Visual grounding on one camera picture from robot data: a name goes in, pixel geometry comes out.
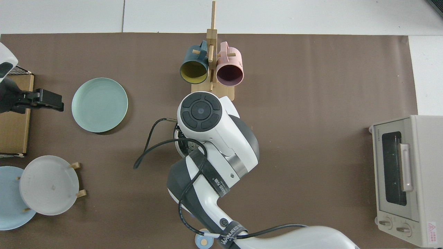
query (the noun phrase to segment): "oven knob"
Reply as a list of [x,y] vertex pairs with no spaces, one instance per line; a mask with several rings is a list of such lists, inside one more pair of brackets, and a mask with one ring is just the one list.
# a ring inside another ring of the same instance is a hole
[[411,227],[406,224],[403,223],[402,227],[397,227],[397,231],[404,233],[406,236],[411,237],[412,236],[412,229]]
[[378,221],[378,224],[385,226],[388,229],[392,229],[392,221],[389,217],[385,217],[383,220]]

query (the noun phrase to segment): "mug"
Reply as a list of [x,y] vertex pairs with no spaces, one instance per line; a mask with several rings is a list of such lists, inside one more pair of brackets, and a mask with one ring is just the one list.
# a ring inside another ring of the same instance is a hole
[[208,77],[208,43],[203,40],[199,45],[193,45],[186,51],[185,59],[180,67],[182,78],[191,83],[199,84]]
[[217,57],[216,76],[224,86],[236,86],[243,81],[243,63],[237,48],[229,47],[227,42],[220,44]]

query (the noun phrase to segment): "oven window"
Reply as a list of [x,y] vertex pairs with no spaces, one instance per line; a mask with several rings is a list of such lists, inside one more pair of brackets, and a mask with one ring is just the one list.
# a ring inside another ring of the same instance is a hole
[[400,160],[398,147],[401,133],[391,132],[381,136],[383,145],[383,164],[385,168],[386,201],[397,205],[406,205],[406,192],[400,186]]

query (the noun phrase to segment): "green plate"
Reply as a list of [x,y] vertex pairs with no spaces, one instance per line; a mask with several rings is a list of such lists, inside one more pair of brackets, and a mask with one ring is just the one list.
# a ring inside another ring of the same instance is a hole
[[72,99],[72,116],[90,132],[106,132],[116,127],[128,110],[128,96],[123,87],[108,78],[84,83]]

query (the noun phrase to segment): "white panel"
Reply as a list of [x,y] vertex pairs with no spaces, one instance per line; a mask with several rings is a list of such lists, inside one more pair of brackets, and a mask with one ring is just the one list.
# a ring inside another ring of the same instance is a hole
[[[124,32],[205,33],[211,0],[126,0]],[[219,33],[443,35],[425,0],[217,0]]]
[[443,115],[443,36],[410,36],[419,115]]
[[123,0],[0,0],[0,33],[121,32]]

